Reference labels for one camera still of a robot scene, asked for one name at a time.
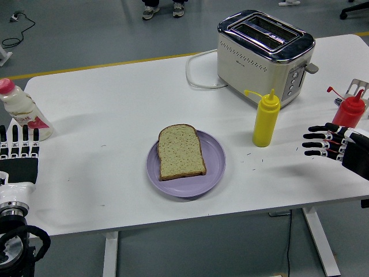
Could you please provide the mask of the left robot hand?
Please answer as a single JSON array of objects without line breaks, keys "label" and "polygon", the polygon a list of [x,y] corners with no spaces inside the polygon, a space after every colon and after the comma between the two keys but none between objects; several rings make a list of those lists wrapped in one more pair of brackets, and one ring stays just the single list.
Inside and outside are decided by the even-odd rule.
[{"label": "left robot hand", "polygon": [[1,204],[28,204],[35,191],[39,167],[39,130],[13,125],[9,134],[1,126]]}]

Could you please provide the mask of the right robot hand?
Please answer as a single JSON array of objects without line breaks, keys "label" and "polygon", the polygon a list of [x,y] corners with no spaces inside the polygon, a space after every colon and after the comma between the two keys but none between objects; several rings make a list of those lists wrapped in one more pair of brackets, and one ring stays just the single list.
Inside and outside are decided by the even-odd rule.
[{"label": "right robot hand", "polygon": [[311,126],[302,147],[306,156],[321,156],[336,160],[346,169],[368,179],[368,132],[326,123]]}]

